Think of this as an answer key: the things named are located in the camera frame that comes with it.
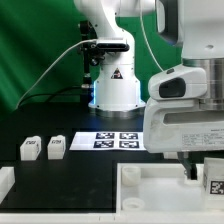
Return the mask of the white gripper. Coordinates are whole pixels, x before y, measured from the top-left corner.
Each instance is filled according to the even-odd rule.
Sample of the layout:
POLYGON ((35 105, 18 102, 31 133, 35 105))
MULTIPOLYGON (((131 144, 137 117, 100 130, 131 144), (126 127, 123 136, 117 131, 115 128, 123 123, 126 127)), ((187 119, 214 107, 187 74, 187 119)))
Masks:
POLYGON ((144 112, 143 144, 150 153, 178 152, 188 180, 197 167, 184 151, 224 150, 224 111, 201 110, 196 100, 156 101, 144 112))

